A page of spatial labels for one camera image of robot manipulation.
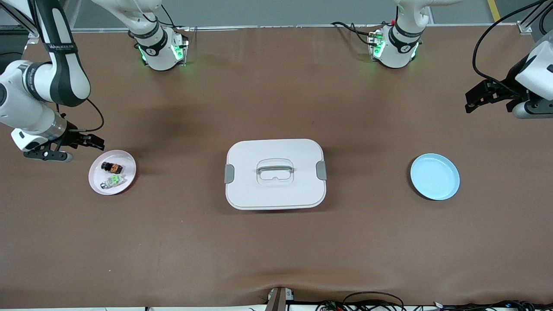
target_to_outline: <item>box handle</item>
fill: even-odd
[[[267,172],[267,171],[270,171],[270,170],[287,170],[289,172],[293,172],[294,168],[290,167],[290,166],[287,166],[287,165],[275,165],[275,166],[270,166],[270,167],[260,167],[260,168],[257,169],[257,173]]]

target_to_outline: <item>green indicator light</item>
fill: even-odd
[[[172,45],[172,47],[173,47],[173,53],[175,54],[176,59],[181,60],[183,57],[182,48],[180,48],[178,45],[177,46]]]
[[[144,56],[144,51],[142,50],[142,48],[140,46],[138,47],[138,50],[140,51],[140,54],[142,55],[142,60],[146,61],[146,56]]]
[[[419,47],[419,43],[417,43],[417,44],[415,45],[415,47],[413,48],[413,53],[411,54],[411,58],[415,57],[416,48],[418,48],[418,47]]]
[[[378,58],[382,55],[382,51],[384,50],[384,47],[386,46],[386,41],[381,40],[377,46],[374,47],[374,57]]]

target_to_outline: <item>yellow floor stripe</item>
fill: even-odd
[[[499,16],[499,11],[495,5],[495,0],[488,0],[489,10],[492,11],[493,20],[497,22],[501,16]]]

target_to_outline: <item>light blue plate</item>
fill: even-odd
[[[426,153],[411,165],[411,181],[417,191],[432,200],[451,198],[459,189],[461,178],[455,165],[446,157]]]

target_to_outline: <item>gray floor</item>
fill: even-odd
[[[392,0],[165,0],[175,24],[188,27],[297,26],[335,21],[379,24],[395,16]],[[123,28],[124,25],[91,0],[80,0],[74,29]],[[487,0],[465,0],[432,9],[435,23],[491,23]],[[168,21],[163,11],[160,20]]]

